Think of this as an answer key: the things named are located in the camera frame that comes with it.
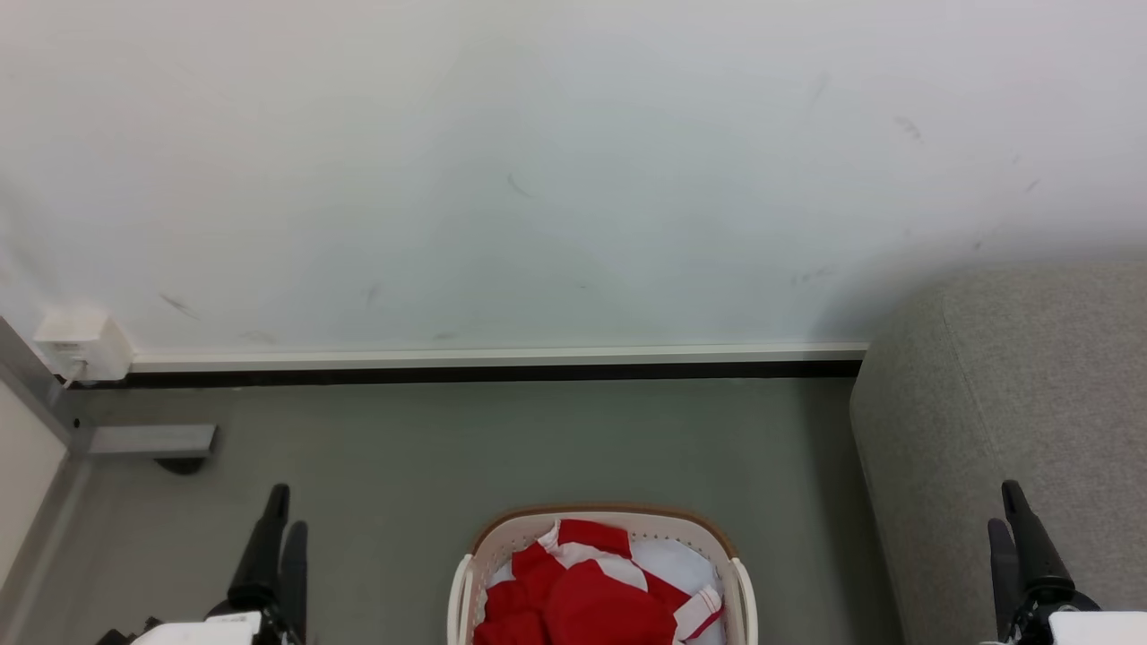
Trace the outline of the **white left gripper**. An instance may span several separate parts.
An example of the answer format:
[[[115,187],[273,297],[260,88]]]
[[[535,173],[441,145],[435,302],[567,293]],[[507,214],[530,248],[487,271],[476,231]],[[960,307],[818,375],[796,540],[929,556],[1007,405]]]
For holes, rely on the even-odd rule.
[[[242,612],[159,622],[127,644],[306,644],[310,533],[304,521],[287,526],[289,503],[289,485],[272,485],[227,590],[227,601]],[[276,628],[255,612],[275,605]]]

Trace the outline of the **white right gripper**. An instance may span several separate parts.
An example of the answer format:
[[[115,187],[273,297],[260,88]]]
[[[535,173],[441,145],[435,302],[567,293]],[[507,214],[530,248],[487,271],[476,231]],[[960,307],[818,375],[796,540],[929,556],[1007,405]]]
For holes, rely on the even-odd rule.
[[[1144,644],[1144,611],[1102,611],[1076,592],[1064,560],[1016,480],[988,522],[994,644]]]

